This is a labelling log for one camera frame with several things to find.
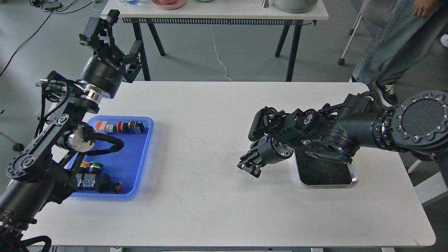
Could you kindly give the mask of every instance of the white table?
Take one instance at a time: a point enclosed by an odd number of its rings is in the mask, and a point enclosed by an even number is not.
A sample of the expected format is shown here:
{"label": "white table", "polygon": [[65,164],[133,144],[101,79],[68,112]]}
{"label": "white table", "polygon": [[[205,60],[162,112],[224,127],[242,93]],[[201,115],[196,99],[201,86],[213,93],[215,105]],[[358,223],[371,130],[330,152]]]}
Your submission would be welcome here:
{"label": "white table", "polygon": [[258,179],[236,167],[260,108],[318,109],[344,101],[348,90],[366,86],[123,83],[99,113],[154,120],[136,195],[47,204],[24,238],[48,235],[54,246],[178,249],[432,245],[434,232],[397,153],[361,148],[354,157],[359,183],[346,189],[302,185],[292,158],[262,168]]}
{"label": "white table", "polygon": [[[304,20],[327,20],[328,13],[322,0],[318,0],[313,9],[305,13],[291,13],[279,9],[273,3],[269,8],[262,8],[261,3],[252,0],[212,0],[201,2],[187,0],[187,3],[175,10],[159,9],[151,0],[141,0],[138,4],[127,4],[126,1],[110,0],[101,15],[106,17],[111,9],[118,9],[123,22],[132,23],[136,40],[142,40],[140,23],[147,23],[160,55],[164,56],[160,38],[154,24],[229,24],[229,25],[283,25],[279,44],[275,53],[280,56],[289,27],[295,26],[291,53],[289,56],[286,81],[291,81],[300,33]],[[151,80],[146,53],[142,52],[143,74],[145,80]]]}

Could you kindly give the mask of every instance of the blue tray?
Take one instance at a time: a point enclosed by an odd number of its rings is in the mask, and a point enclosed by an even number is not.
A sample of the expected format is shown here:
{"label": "blue tray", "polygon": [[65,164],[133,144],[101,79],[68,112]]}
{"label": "blue tray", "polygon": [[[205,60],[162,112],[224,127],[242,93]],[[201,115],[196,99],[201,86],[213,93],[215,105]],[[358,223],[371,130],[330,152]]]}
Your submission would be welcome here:
{"label": "blue tray", "polygon": [[[111,134],[125,143],[124,148],[118,152],[101,156],[86,156],[84,158],[84,161],[86,162],[101,162],[104,165],[101,169],[101,175],[103,173],[109,174],[111,177],[111,182],[123,182],[123,187],[118,194],[111,191],[98,193],[95,190],[78,190],[73,193],[71,197],[101,199],[129,198],[134,195],[140,182],[140,176],[142,175],[143,164],[145,162],[154,122],[149,117],[95,116],[87,123],[90,126],[95,126],[95,123],[99,121],[107,121],[109,124],[117,124],[119,121],[142,121],[145,128],[142,135],[127,133]],[[97,141],[92,150],[107,149],[110,146],[110,143]],[[73,160],[74,158],[69,162],[68,167],[71,167]]]}

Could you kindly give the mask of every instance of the robotic arm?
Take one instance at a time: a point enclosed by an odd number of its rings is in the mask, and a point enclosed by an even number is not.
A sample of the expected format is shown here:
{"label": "robotic arm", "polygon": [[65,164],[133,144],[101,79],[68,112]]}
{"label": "robotic arm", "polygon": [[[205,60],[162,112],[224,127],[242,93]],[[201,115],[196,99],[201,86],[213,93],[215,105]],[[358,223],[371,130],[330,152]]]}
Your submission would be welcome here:
{"label": "robotic arm", "polygon": [[240,169],[259,177],[266,164],[292,156],[305,147],[311,157],[350,164],[361,147],[412,152],[418,159],[437,161],[448,185],[448,93],[424,91],[403,103],[378,110],[369,94],[349,94],[342,104],[291,114],[265,107],[250,128],[250,150]]}
{"label": "robotic arm", "polygon": [[[26,247],[44,242],[47,252],[51,240],[39,236],[23,240],[22,231],[37,221],[34,216],[48,202],[61,204],[76,191],[76,173],[84,156],[117,152],[124,144],[115,137],[95,133],[82,121],[86,113],[98,113],[103,97],[113,98],[122,81],[132,82],[141,69],[138,53],[141,41],[135,41],[128,55],[114,43],[112,26],[117,22],[118,10],[111,10],[106,19],[90,18],[80,37],[80,44],[93,49],[77,81],[67,80],[56,72],[41,79],[43,97],[58,102],[46,116],[41,116],[36,137],[20,152],[6,169],[13,179],[0,196],[0,251],[27,251]],[[102,37],[108,37],[106,43]],[[113,145],[107,150],[91,151],[97,140]],[[60,160],[53,160],[52,147],[66,149]],[[72,167],[65,165],[75,157]]]}

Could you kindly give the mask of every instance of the chair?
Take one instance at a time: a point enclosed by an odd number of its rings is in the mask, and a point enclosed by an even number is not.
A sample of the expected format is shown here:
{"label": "chair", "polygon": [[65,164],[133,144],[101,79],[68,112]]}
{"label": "chair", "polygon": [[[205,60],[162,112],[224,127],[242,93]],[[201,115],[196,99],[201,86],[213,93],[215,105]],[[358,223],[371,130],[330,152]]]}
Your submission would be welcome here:
{"label": "chair", "polygon": [[342,56],[337,62],[338,65],[343,65],[345,63],[345,54],[350,47],[350,44],[356,34],[356,31],[358,30],[361,20],[367,20],[375,26],[383,28],[389,21],[392,11],[395,8],[395,4],[396,0],[364,0],[358,17],[356,18],[355,24],[353,25],[353,28],[350,29],[349,34],[351,35],[351,37],[347,46],[345,47],[344,52],[342,53]]}

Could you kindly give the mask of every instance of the concrete floor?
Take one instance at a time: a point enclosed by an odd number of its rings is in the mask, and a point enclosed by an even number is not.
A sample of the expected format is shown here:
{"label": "concrete floor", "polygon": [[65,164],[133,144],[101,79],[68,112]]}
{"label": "concrete floor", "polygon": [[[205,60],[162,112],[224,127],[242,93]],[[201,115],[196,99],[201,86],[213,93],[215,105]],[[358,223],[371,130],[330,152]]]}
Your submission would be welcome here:
{"label": "concrete floor", "polygon": [[[84,6],[81,2],[72,10]],[[95,8],[102,9],[105,1]],[[319,21],[317,26],[305,26],[299,44],[293,81],[345,82],[372,40],[365,24],[361,24],[355,40],[346,55],[346,64],[337,65],[349,39],[348,31],[356,19],[361,0],[324,0],[330,15],[329,21]],[[33,34],[48,13],[29,5],[26,0],[9,0],[0,4],[0,68],[6,65],[16,48]],[[79,45],[78,34],[84,30],[89,17],[99,17],[90,6],[71,14],[50,16],[41,31],[14,57],[9,68],[0,77],[0,130],[18,142],[28,144],[36,127],[36,111],[40,106],[40,92],[34,87],[39,78],[56,70],[69,79],[76,79],[91,50]],[[146,26],[142,25],[152,80],[159,81],[225,81],[225,69],[218,62],[213,47],[228,68],[233,81],[284,81],[288,65],[290,31],[282,55],[273,56],[281,33],[280,26],[226,26],[226,25],[156,25],[167,55],[162,57]],[[128,51],[134,34],[130,24],[119,21],[114,26],[116,44]],[[433,44],[428,56],[411,68],[397,83],[400,100],[421,90],[448,87],[448,48],[440,42]],[[143,80],[140,73],[137,80]],[[11,144],[0,138],[0,167],[6,167],[16,153]],[[404,155],[406,166],[413,158]],[[437,171],[436,165],[425,163],[410,176],[414,185]],[[8,179],[0,173],[0,191]],[[447,251],[446,239],[448,201],[440,200],[428,207],[426,213],[435,230],[436,244],[427,248],[400,248],[397,251]],[[77,252],[84,248],[60,248],[60,252]],[[88,251],[108,251],[108,248],[88,248]],[[147,251],[132,248],[127,251]],[[379,251],[374,248],[325,249],[325,251]]]}

